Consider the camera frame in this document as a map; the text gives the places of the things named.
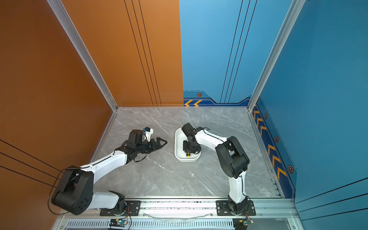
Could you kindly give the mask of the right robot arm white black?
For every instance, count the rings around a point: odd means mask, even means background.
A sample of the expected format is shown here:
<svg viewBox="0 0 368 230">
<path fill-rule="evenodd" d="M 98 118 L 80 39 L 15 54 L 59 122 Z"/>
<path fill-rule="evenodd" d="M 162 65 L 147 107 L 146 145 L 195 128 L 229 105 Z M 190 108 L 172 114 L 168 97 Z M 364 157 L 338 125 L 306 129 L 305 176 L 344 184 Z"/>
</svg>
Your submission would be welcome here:
<svg viewBox="0 0 368 230">
<path fill-rule="evenodd" d="M 250 159 L 234 136 L 220 137 L 205 127 L 194 128 L 190 123 L 175 133 L 175 157 L 181 162 L 198 159 L 202 146 L 214 150 L 224 173 L 229 178 L 229 209 L 234 215 L 242 215 L 250 203 L 245 191 L 245 176 Z"/>
</svg>

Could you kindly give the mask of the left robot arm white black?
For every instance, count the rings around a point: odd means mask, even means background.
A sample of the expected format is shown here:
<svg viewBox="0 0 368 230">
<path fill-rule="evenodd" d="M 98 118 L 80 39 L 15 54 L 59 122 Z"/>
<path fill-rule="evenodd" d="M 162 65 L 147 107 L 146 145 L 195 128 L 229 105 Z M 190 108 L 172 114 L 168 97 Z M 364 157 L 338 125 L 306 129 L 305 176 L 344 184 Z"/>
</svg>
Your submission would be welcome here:
<svg viewBox="0 0 368 230">
<path fill-rule="evenodd" d="M 135 161 L 138 154 L 150 154 L 166 144 L 167 141 L 159 137 L 141 143 L 125 141 L 111 154 L 91 164 L 66 168 L 51 204 L 74 215 L 90 209 L 106 209 L 113 215 L 122 215 L 127 208 L 125 196 L 112 190 L 94 192 L 94 184 L 113 170 Z"/>
</svg>

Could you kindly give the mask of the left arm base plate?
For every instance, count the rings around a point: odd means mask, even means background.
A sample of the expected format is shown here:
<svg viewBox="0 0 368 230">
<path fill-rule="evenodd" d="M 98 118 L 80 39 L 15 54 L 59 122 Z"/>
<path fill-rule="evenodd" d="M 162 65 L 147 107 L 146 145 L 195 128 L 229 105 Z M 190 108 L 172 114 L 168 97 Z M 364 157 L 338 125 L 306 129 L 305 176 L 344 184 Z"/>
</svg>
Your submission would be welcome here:
<svg viewBox="0 0 368 230">
<path fill-rule="evenodd" d="M 113 209 L 101 209 L 100 216 L 136 217 L 139 215 L 140 207 L 140 200 L 125 200 L 124 202 L 118 203 L 117 206 Z"/>
</svg>

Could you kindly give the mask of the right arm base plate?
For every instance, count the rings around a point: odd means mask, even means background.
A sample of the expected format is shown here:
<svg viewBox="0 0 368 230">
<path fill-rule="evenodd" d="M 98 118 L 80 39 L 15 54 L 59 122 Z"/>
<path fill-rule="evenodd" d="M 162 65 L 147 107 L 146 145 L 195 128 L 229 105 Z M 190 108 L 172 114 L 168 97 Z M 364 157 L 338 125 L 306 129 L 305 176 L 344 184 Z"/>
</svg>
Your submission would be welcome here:
<svg viewBox="0 0 368 230">
<path fill-rule="evenodd" d="M 239 204 L 229 200 L 217 200 L 216 211 L 218 216 L 256 216 L 255 205 L 250 199 L 245 199 Z"/>
</svg>

